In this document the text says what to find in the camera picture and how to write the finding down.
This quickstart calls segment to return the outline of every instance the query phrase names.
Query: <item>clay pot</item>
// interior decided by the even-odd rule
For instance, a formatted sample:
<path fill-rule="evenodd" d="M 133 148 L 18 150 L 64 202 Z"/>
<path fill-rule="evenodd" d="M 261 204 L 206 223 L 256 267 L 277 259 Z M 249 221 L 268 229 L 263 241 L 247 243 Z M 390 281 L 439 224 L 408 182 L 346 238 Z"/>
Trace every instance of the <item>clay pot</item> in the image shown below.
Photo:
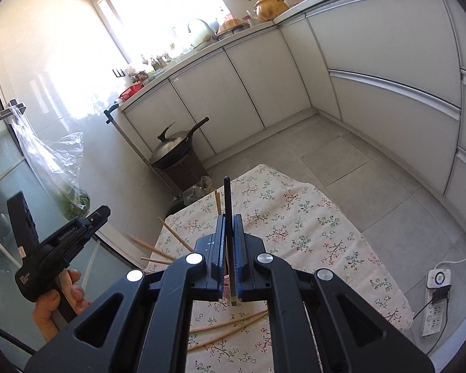
<path fill-rule="evenodd" d="M 255 3 L 257 18 L 261 22 L 271 21 L 288 10 L 285 0 L 257 0 Z"/>

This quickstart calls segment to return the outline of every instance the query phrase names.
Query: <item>power cord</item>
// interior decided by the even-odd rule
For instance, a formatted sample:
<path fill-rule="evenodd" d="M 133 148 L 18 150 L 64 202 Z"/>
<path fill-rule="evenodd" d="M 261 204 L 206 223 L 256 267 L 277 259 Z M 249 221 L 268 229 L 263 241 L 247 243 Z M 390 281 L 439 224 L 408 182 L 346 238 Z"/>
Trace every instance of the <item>power cord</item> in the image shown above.
<path fill-rule="evenodd" d="M 30 355 L 34 355 L 35 352 L 36 352 L 32 347 L 29 347 L 24 342 L 17 339 L 13 335 L 10 335 L 8 332 L 4 331 L 1 328 L 0 328 L 0 337 L 2 337 L 3 339 L 9 341 L 11 344 L 14 344 L 16 347 L 22 349 L 24 352 L 26 352 L 26 353 L 28 353 Z"/>
<path fill-rule="evenodd" d="M 435 268 L 433 269 L 438 269 L 438 266 L 441 264 L 460 264 L 461 262 L 464 262 L 464 261 L 466 261 L 466 258 L 463 260 L 443 260 L 443 261 L 440 261 L 438 264 L 436 264 Z"/>
<path fill-rule="evenodd" d="M 426 303 L 421 310 L 419 310 L 416 315 L 413 317 L 413 320 L 420 315 L 421 311 L 425 310 L 427 306 L 431 304 L 437 304 L 440 303 L 443 299 L 448 299 L 449 298 L 449 293 L 452 285 L 448 284 L 446 286 L 443 286 L 439 289 L 436 289 L 433 294 L 431 295 L 431 300 Z"/>
<path fill-rule="evenodd" d="M 445 325 L 444 328 L 442 329 L 442 332 L 440 333 L 440 336 L 437 339 L 437 342 L 435 342 L 435 345 L 431 347 L 431 349 L 426 352 L 426 355 L 428 355 L 438 344 L 438 341 L 440 341 L 440 338 L 444 334 L 445 328 L 447 327 L 447 322 L 449 321 L 449 298 L 447 298 L 447 306 L 445 307 Z"/>
<path fill-rule="evenodd" d="M 426 303 L 426 304 L 424 305 L 424 307 L 416 313 L 416 315 L 413 317 L 413 320 L 414 320 L 418 315 L 420 315 L 420 314 L 421 314 L 421 311 L 425 310 L 425 308 L 428 307 L 432 301 L 433 301 L 433 299 L 430 300 L 428 303 Z"/>

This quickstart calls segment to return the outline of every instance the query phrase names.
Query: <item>plastic bag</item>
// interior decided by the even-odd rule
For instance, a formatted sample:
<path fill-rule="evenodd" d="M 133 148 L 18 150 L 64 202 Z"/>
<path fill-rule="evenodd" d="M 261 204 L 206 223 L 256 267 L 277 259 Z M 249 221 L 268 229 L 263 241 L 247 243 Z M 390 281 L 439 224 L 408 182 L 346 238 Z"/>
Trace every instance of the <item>plastic bag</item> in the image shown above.
<path fill-rule="evenodd" d="M 191 205 L 211 192 L 212 179 L 210 177 L 202 177 L 198 184 L 192 185 L 183 192 L 183 202 L 185 206 Z"/>
<path fill-rule="evenodd" d="M 11 106 L 10 110 L 12 115 L 6 120 L 14 129 L 24 157 L 43 188 L 66 219 L 86 216 L 90 210 L 90 197 L 79 183 L 83 133 L 72 133 L 49 146 L 38 138 L 16 106 Z"/>

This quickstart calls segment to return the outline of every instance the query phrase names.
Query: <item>human hand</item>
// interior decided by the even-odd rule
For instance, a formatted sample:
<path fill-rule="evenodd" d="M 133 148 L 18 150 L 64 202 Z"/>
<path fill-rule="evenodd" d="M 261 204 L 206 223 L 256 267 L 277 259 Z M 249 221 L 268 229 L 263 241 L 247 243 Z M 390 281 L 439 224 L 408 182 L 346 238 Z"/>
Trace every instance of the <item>human hand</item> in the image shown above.
<path fill-rule="evenodd" d="M 69 270 L 68 272 L 72 283 L 76 283 L 81 279 L 79 270 Z M 85 300 L 85 291 L 78 284 L 65 287 L 65 291 L 69 291 L 73 299 L 76 300 L 76 306 L 74 307 L 76 314 L 81 314 L 91 304 L 91 302 Z M 58 291 L 55 289 L 50 290 L 38 298 L 32 313 L 33 321 L 47 342 L 58 334 L 58 329 L 51 316 L 53 311 L 57 310 L 60 302 L 61 296 Z"/>

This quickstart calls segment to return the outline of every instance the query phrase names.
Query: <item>gray tiled floor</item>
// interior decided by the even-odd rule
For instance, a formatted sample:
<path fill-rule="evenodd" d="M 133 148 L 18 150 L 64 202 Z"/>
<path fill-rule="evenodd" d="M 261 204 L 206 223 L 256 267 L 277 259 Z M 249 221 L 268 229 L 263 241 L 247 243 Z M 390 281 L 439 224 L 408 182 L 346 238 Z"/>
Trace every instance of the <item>gray tiled floor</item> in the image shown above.
<path fill-rule="evenodd" d="M 356 135 L 315 115 L 210 168 L 215 187 L 258 164 L 309 182 L 362 231 L 414 312 L 425 299 L 425 276 L 441 260 L 466 257 L 466 235 L 445 208 L 395 162 Z M 440 346 L 466 317 L 466 262 L 449 265 L 449 322 Z M 404 333 L 427 351 L 439 334 L 420 337 L 422 316 Z"/>

